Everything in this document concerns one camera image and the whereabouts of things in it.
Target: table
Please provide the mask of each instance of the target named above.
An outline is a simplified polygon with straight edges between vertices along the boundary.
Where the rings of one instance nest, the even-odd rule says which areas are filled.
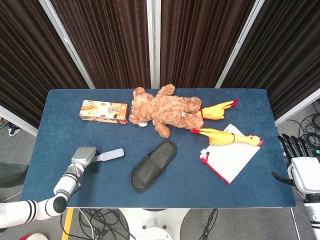
[[[148,89],[157,94],[157,89]],[[71,163],[79,146],[102,152],[123,148],[125,156],[99,163],[99,172],[86,170],[82,189],[68,207],[77,208],[278,208],[292,207],[296,200],[291,186],[276,181],[271,171],[288,176],[267,92],[264,89],[176,89],[177,96],[197,96],[202,107],[239,99],[225,112],[225,119],[205,120],[205,128],[223,130],[235,125],[245,135],[264,140],[261,149],[228,185],[200,161],[209,145],[207,137],[183,128],[170,127],[170,140],[177,154],[155,184],[144,193],[130,186],[134,166],[164,139],[149,123],[114,124],[84,121],[79,117],[83,100],[128,103],[133,89],[55,89],[48,93],[22,200],[42,201],[53,196],[53,188]]]

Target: white notepad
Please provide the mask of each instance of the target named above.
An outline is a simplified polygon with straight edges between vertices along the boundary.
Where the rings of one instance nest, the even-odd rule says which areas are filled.
[[[244,136],[232,124],[229,124],[224,131]],[[209,147],[201,151],[200,159],[227,184],[230,184],[259,149],[259,146],[252,146],[242,142],[209,145]],[[209,152],[209,156],[207,162],[205,162],[204,159],[207,156],[207,152]]]

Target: brown curtain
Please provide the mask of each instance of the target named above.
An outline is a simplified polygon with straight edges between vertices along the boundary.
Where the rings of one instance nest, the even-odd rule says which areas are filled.
[[[160,86],[213,88],[254,0],[162,0]]]
[[[0,105],[38,127],[49,90],[88,86],[38,0],[1,0],[0,19]]]
[[[223,88],[267,89],[277,119],[320,88],[320,1],[267,0]]]
[[[51,0],[96,88],[150,88],[145,0]]]

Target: slipper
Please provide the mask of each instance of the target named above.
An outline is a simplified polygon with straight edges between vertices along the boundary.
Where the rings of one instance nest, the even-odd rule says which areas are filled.
[[[177,146],[169,140],[163,141],[130,174],[130,183],[134,191],[143,193],[150,188],[177,153]]]

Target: teddy bear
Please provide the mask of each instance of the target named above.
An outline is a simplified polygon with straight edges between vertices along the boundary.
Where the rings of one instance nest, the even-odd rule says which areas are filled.
[[[167,125],[185,129],[201,129],[204,119],[199,114],[201,100],[196,97],[182,97],[173,95],[175,86],[163,86],[156,96],[153,96],[142,87],[133,91],[131,115],[129,121],[133,124],[152,120],[155,130],[163,138],[170,136]]]

